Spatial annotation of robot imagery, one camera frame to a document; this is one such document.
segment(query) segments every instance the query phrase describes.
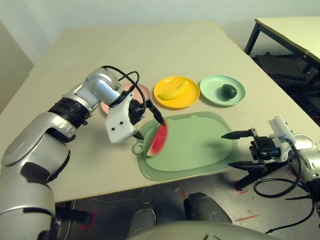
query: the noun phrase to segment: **wall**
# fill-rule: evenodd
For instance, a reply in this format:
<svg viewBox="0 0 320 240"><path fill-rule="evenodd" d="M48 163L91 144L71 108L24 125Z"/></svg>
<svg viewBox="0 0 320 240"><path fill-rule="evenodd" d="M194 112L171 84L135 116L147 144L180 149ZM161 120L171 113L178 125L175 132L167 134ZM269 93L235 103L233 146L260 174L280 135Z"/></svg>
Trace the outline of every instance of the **wall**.
<svg viewBox="0 0 320 240"><path fill-rule="evenodd" d="M0 18L37 62L64 28L215 20L242 48L254 18L320 15L320 0L2 0ZM252 54L285 53L261 34Z"/></svg>
<svg viewBox="0 0 320 240"><path fill-rule="evenodd" d="M0 21L0 113L24 83L33 66Z"/></svg>

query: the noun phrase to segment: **black table leg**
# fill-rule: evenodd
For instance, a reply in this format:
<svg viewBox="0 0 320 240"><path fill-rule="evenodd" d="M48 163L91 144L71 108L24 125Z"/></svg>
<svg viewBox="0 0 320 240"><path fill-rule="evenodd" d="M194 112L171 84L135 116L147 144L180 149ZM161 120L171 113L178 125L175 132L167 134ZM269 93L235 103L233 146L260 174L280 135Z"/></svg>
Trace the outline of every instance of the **black table leg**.
<svg viewBox="0 0 320 240"><path fill-rule="evenodd" d="M258 35L260 33L260 30L259 30L259 23L255 23L254 25L254 28L252 30L252 33L251 33L251 36L249 38L249 41L248 43L246 44L246 47L244 49L244 52L247 54L247 55L250 55L251 51L252 51L252 48L254 47L255 43L256 43L256 40L258 38Z"/></svg>
<svg viewBox="0 0 320 240"><path fill-rule="evenodd" d="M90 224L92 220L92 215L89 212L68 209L60 206L55 207L55 215L62 221L77 221L83 224Z"/></svg>

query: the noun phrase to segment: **banana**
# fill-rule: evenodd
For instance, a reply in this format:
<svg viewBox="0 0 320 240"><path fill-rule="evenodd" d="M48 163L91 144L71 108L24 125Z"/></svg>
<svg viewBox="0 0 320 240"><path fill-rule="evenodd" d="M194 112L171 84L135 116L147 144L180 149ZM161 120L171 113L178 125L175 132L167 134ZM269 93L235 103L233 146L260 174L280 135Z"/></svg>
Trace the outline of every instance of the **banana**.
<svg viewBox="0 0 320 240"><path fill-rule="evenodd" d="M180 97L188 88L189 81L184 80L176 89L167 91L162 94L158 94L157 96L163 100L172 100Z"/></svg>

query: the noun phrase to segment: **black wire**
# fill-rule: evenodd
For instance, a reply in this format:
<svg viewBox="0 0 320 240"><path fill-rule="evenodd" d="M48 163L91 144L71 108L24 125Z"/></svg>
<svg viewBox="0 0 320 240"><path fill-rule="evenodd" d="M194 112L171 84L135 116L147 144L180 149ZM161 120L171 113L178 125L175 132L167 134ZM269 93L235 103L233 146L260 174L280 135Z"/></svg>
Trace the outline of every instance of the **black wire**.
<svg viewBox="0 0 320 240"><path fill-rule="evenodd" d="M136 74L135 83L137 84L137 83L139 82L139 79L140 79L139 73L138 73L137 71L131 71L131 72L127 73L128 76L131 75L131 74ZM120 82L122 79L125 79L125 78L126 78L126 77L123 76L123 77L119 78L118 81Z"/></svg>
<svg viewBox="0 0 320 240"><path fill-rule="evenodd" d="M278 178L277 181L282 181L282 182L287 182L287 183L294 183L294 181L291 181L291 180L288 180L288 179L284 179L284 178ZM308 189L307 187L302 184L298 184L297 185L299 188L303 189L304 191L306 191L308 193ZM276 227L276 228L273 228L273 229L269 229L268 231L266 231L265 233L266 234L269 234L269 233L272 233L276 230L279 230L279 229L285 229L285 228L290 228L290 227L293 227L293 226L296 226L296 225L299 225L299 224L302 224L303 222L307 221L315 212L315 202L314 200L310 197L311 199L311 202L312 202L312 209L311 209L311 212L308 214L308 216L306 216L305 218L303 218L302 220L300 221L297 221L295 223L292 223L292 224L288 224L288 225L284 225L284 226L279 226L279 227Z"/></svg>
<svg viewBox="0 0 320 240"><path fill-rule="evenodd" d="M296 157L297 157L297 161L298 161L298 174L297 174L297 178L295 181L291 181L291 180L288 180L288 179L285 179L285 178L278 178L278 177L274 177L274 178L266 178L266 179L263 179L263 180L260 180L260 181L257 181L254 185L253 185L253 190L255 191L256 194L264 197L264 198L270 198L270 199L274 199L274 198L279 198L279 197L282 197L286 194L288 194L289 192L291 192L293 189L295 189L296 187L299 187L301 189L303 189L305 192L309 192L308 191L308 188L306 187L306 185L301 182L301 178L302 178L302 160L301 160L301 156L300 156L300 153L298 152L295 144L287 139L287 142L289 143L291 149L293 150L293 152L296 154ZM264 194L264 193L261 193L257 190L257 186L259 186L260 184L262 183L266 183L266 182L272 182L272 181L278 181L278 182L286 182L286 183L291 183L292 185L290 187L288 187L286 190L282 191L282 192L279 192L277 194ZM276 227L276 228L273 228L273 229L270 229L268 230L267 232L265 232L266 234L269 234L269 233L272 233L276 230L279 230L279 229L285 229L285 228L290 228L290 227L293 227L293 226L296 226L296 225L299 225L305 221L307 221L313 214L314 214L314 211L315 211L315 203L314 203L314 200L311 198L311 201L312 201L312 209L311 209L311 212L308 214L308 216L306 216L305 218L303 218L302 220L300 221L297 221L295 223L292 223L292 224L288 224L288 225L284 225L284 226L280 226L280 227Z"/></svg>
<svg viewBox="0 0 320 240"><path fill-rule="evenodd" d="M144 93L142 92L142 90L140 89L140 87L139 87L138 84L137 84L138 81L139 81L139 79L137 80L137 82L133 81L133 80L128 76L128 74L124 73L123 71L121 71L120 69L118 69L118 68L116 68L116 67L114 67L114 66L108 66L108 65L106 65L106 66L102 66L101 68L115 70L115 71L117 71L118 73L120 73L124 78L128 79L128 80L132 83L132 85L134 86L134 88L136 88L136 89L138 90L138 92L140 93L140 95L141 95L141 97L142 97L142 104L143 104L142 111L143 111L143 112L146 111L146 108L147 108L146 98L145 98ZM133 71L133 72L131 72L131 73L134 73L134 72L137 73L138 78L140 78L138 72Z"/></svg>
<svg viewBox="0 0 320 240"><path fill-rule="evenodd" d="M271 181L282 181L283 178L266 178L266 179L263 179L263 180L259 180L257 182L254 183L253 185L253 190L255 191L256 194L258 194L259 196L261 197L264 197L264 198L269 198L269 199L275 199L275 198L279 198L279 197L282 197L288 193L290 193L293 189L296 188L296 186L298 186L298 184L300 183L301 181L301 178L302 178L302 160L300 158L300 154L296 148L296 146L294 145L294 143L287 139L287 142L289 143L291 149L294 151L294 153L296 154L296 157L298 159L298 174L297 174L297 178L294 182L292 182L292 185L290 187L288 187L286 190L282 191L282 192L279 192L277 194L264 194L264 193L261 193L257 190L257 187L260 185L260 184L263 184L263 183L266 183L266 182L271 182Z"/></svg>

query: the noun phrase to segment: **table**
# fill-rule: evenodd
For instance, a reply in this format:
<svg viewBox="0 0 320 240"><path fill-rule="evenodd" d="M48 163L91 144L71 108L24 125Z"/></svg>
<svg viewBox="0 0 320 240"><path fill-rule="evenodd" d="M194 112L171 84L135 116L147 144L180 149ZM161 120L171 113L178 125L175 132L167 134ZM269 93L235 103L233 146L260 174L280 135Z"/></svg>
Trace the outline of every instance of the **table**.
<svg viewBox="0 0 320 240"><path fill-rule="evenodd" d="M250 55L259 33L263 32L297 57L303 58L309 67L320 69L320 16L256 18L251 36L244 49ZM319 72L304 86L304 90L319 80Z"/></svg>
<svg viewBox="0 0 320 240"><path fill-rule="evenodd" d="M294 132L320 143L319 127L308 115L215 22L201 21L66 29L0 115L0 155L39 113L103 65L139 71L141 84L150 90L167 76L186 76L196 83L212 74L231 76L246 89L246 98L238 105L219 107L201 96L184 109L159 109L164 116L212 111L233 130L255 127L261 136L272 132L268 120L280 114ZM56 202L160 183L141 174L131 150L133 137L119 144L109 142L105 118L97 109L68 145L70 162L49 184ZM151 119L147 112L137 126ZM250 141L238 141L242 160L252 159Z"/></svg>

